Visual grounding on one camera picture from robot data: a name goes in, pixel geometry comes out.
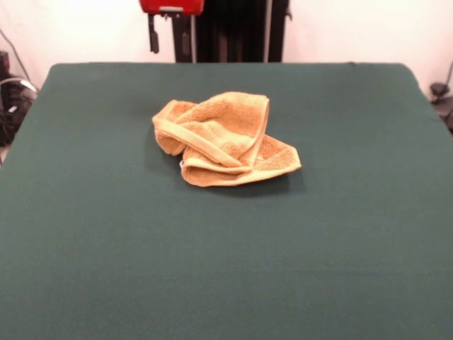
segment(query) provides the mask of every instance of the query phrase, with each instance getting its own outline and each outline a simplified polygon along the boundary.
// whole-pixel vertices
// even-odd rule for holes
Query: crumpled towel
[[[302,167],[297,150],[265,135],[266,96],[227,92],[200,104],[171,101],[153,118],[156,141],[183,155],[183,178],[194,186],[237,186]]]

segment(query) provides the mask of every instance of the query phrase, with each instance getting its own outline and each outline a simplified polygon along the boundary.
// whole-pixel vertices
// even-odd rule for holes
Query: green tablecloth
[[[150,118],[230,90],[301,171],[183,181]],[[401,65],[58,65],[0,170],[0,339],[453,339],[452,174]]]

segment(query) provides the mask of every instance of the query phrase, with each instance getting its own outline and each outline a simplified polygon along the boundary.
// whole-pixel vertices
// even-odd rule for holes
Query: green table
[[[301,171],[183,181],[150,118],[230,90]],[[453,339],[452,174],[401,65],[57,65],[0,170],[0,339]]]

